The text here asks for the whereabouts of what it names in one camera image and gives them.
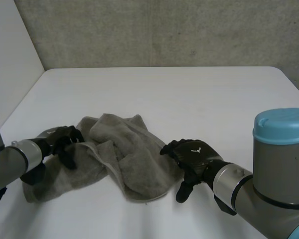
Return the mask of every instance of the glove logo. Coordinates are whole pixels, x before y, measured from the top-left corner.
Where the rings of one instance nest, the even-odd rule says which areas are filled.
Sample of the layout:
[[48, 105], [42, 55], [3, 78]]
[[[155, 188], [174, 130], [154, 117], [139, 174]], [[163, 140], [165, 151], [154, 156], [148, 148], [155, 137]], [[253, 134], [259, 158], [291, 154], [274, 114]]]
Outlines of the glove logo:
[[200, 153], [201, 148], [199, 147], [198, 150], [191, 150], [192, 152]]

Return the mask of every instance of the gray towel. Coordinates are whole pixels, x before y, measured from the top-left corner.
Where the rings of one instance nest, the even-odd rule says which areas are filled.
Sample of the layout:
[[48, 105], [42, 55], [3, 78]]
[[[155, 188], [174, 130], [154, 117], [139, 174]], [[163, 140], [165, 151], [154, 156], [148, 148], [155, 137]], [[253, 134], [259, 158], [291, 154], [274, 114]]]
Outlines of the gray towel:
[[84, 117], [77, 128], [86, 142], [67, 148], [77, 169], [65, 168], [56, 156], [48, 159], [43, 181], [34, 186], [23, 184], [28, 202], [49, 201], [108, 174], [127, 199], [147, 202], [165, 195], [183, 177], [173, 159], [159, 154], [165, 144], [147, 130], [140, 115], [130, 119], [110, 114], [99, 119]]

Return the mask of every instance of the concrete wall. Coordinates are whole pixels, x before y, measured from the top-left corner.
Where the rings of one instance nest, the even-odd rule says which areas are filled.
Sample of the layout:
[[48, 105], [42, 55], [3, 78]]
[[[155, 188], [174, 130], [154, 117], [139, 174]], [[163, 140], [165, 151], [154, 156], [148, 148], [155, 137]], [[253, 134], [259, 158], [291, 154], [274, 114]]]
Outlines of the concrete wall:
[[15, 0], [44, 68], [275, 66], [299, 88], [299, 0]]
[[0, 126], [43, 72], [13, 0], [0, 0]]

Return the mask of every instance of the towel fold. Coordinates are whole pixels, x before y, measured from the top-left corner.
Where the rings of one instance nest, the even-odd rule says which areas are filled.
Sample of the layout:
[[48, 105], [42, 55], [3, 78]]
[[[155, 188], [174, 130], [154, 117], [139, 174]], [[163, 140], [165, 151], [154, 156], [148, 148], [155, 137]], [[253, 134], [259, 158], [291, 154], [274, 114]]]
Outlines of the towel fold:
[[110, 114], [99, 119], [84, 117], [77, 128], [85, 143], [67, 148], [77, 169], [67, 169], [57, 156], [48, 159], [42, 182], [33, 186], [23, 183], [28, 202], [52, 200], [108, 174], [127, 199], [147, 202], [165, 195], [183, 176], [173, 159], [159, 154], [165, 144], [147, 130], [140, 115], [129, 119]]

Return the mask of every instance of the gray concrete wall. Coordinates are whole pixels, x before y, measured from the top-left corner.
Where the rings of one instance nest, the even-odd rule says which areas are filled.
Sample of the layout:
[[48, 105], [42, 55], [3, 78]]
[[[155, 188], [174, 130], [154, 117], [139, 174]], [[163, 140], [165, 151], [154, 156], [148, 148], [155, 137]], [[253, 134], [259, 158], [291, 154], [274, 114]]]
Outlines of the gray concrete wall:
[[299, 88], [299, 0], [14, 0], [44, 68], [274, 66]]

